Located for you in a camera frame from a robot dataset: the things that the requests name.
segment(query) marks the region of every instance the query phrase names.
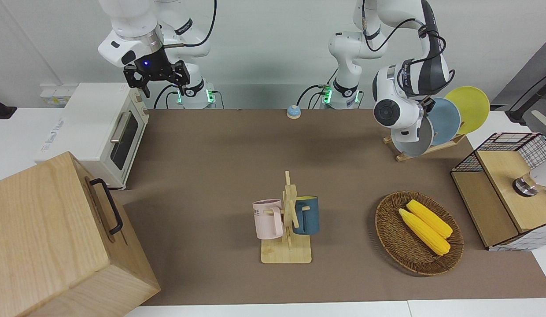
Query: woven basket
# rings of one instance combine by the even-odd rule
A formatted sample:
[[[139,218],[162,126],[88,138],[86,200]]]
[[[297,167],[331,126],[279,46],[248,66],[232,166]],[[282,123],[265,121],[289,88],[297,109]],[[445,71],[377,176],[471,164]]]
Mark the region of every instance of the woven basket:
[[[398,208],[408,210],[406,204],[412,199],[428,207],[453,229],[451,237],[447,238],[451,245],[447,254],[436,255],[402,220]],[[402,191],[386,196],[377,207],[375,228],[388,254],[406,269],[420,275],[446,273],[461,260],[463,236],[455,219],[442,205],[421,193]]]

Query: corn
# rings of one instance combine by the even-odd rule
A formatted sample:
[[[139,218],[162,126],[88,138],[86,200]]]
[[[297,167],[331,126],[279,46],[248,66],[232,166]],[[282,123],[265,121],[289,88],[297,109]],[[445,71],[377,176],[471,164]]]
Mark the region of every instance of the corn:
[[[453,229],[451,229],[450,225],[446,224],[438,215],[418,201],[412,199],[406,204],[406,207],[408,207],[410,212],[418,216],[418,218],[422,219],[422,221],[434,229],[436,233],[439,233],[440,236],[444,237],[444,239],[447,239],[451,236],[451,233],[453,233]]]
[[[410,229],[418,236],[436,255],[447,254],[451,248],[451,245],[434,231],[429,225],[427,225],[422,219],[418,218],[415,214],[400,208],[398,212],[402,216],[404,223],[408,225]]]

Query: brown tabletop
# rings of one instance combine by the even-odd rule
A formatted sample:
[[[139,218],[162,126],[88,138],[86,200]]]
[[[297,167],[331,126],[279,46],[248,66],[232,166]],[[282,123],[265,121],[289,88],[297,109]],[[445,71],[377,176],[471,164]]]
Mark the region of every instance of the brown tabletop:
[[[162,287],[145,305],[507,299],[546,297],[533,254],[486,251],[450,170],[472,148],[404,162],[370,110],[156,110],[136,155],[125,205]],[[281,198],[284,171],[319,196],[321,232],[307,265],[265,265],[251,203]],[[422,192],[454,216],[465,239],[449,273],[416,277],[374,232],[389,193]]]

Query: mug handle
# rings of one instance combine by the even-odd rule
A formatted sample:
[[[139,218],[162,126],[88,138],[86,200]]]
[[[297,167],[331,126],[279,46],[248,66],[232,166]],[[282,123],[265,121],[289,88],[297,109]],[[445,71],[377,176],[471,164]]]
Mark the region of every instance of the mug handle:
[[[271,209],[273,210],[273,217],[275,217],[275,234],[282,235],[283,221],[281,220],[281,209],[277,206],[272,206]]]
[[[301,205],[301,213],[303,214],[303,223],[299,222],[299,225],[303,227],[303,232],[306,232],[305,211],[310,210],[310,206],[304,202],[298,203],[297,205]]]

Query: label on oven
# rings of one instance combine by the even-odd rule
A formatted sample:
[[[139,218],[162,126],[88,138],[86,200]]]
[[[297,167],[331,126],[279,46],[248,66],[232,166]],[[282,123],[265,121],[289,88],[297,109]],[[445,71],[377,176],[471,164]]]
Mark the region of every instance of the label on oven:
[[[44,142],[44,144],[40,148],[40,152],[44,153],[44,152],[47,152],[48,150],[50,150],[50,146],[54,142],[54,140],[56,140],[56,137],[58,136],[58,134],[60,132],[60,129],[62,128],[64,122],[66,122],[66,118],[60,118],[58,120],[58,123],[56,123],[54,128],[52,128],[52,130],[50,131],[50,134],[48,135],[48,138],[46,139],[46,141]]]

